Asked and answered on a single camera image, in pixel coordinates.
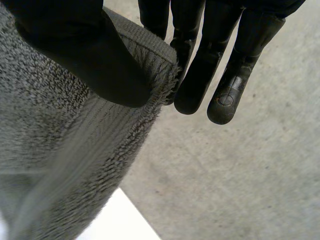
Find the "hand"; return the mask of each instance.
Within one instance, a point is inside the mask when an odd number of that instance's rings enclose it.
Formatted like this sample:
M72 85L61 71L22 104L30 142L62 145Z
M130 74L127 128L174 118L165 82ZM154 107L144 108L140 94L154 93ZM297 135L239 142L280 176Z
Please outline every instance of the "hand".
M264 47L305 0L171 0L174 35L181 85L172 95L182 114L195 113L240 19L236 42L217 89L207 109L208 118L226 124L233 118L245 86ZM170 0L138 0L145 28L166 37ZM202 39L186 73L194 50L204 9Z
M133 108L147 102L146 77L102 10L103 0L0 1L27 43L100 97Z

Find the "gloved hand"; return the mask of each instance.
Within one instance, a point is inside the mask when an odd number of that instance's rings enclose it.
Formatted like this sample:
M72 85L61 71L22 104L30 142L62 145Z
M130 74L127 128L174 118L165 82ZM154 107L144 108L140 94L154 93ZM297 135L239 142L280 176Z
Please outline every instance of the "gloved hand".
M27 43L100 97L133 108L147 102L146 77L102 10L103 0L0 1Z
M171 0L174 26L171 46L176 49L183 69L171 103L174 101L175 108L183 114L193 114L198 110L240 19L232 54L207 109L212 122L222 125L231 121L264 47L284 25L285 17L295 12L304 1ZM142 24L164 39L170 0L138 0L138 3ZM204 7L202 39L185 75Z

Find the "concrete floor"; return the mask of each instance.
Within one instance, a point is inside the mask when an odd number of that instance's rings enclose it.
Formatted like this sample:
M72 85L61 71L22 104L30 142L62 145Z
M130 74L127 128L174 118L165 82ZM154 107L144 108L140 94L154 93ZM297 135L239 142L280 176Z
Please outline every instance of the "concrete floor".
M139 23L137 0L105 5ZM228 125L206 110L234 35L199 111L163 108L121 186L163 240L320 239L319 13L288 17Z

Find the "glove finger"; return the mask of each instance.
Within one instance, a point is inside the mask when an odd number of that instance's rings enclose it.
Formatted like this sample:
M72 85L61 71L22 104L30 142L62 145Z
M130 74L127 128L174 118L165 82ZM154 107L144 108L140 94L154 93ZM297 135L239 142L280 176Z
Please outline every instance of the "glove finger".
M167 35L170 0L138 0L138 5L143 26L164 40Z

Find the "gray towel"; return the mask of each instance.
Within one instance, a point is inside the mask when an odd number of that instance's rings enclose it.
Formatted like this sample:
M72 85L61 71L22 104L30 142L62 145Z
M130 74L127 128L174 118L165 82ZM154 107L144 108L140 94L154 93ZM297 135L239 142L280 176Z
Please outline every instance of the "gray towel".
M105 10L148 76L144 107L96 96L24 43L0 5L0 209L10 240L76 238L118 187L175 85L175 51Z

